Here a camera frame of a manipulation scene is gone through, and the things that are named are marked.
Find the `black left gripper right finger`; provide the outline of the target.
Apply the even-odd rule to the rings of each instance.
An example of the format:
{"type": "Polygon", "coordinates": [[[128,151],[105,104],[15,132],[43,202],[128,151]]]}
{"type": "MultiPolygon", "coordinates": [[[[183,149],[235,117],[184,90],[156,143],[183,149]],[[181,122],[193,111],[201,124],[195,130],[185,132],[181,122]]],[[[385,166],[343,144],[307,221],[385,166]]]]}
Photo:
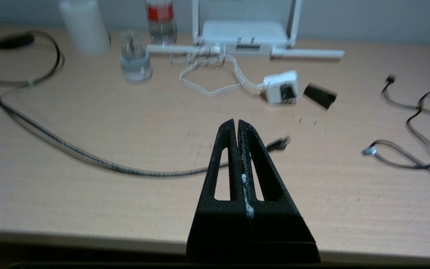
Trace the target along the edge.
{"type": "Polygon", "coordinates": [[[251,163],[254,218],[249,248],[258,262],[320,263],[316,241],[278,173],[270,153],[285,150],[288,136],[265,145],[256,129],[240,120],[244,162],[251,163]]]}

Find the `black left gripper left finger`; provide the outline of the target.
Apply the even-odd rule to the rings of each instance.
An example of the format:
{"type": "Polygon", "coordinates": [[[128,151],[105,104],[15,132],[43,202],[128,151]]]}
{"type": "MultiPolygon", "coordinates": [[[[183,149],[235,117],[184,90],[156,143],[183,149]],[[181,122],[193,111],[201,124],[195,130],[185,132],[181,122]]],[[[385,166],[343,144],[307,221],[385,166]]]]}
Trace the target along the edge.
{"type": "Polygon", "coordinates": [[[190,228],[190,263],[251,263],[250,223],[255,197],[251,163],[245,163],[241,132],[230,119],[220,125],[190,228]],[[222,152],[228,154],[229,199],[215,198],[222,152]]]}

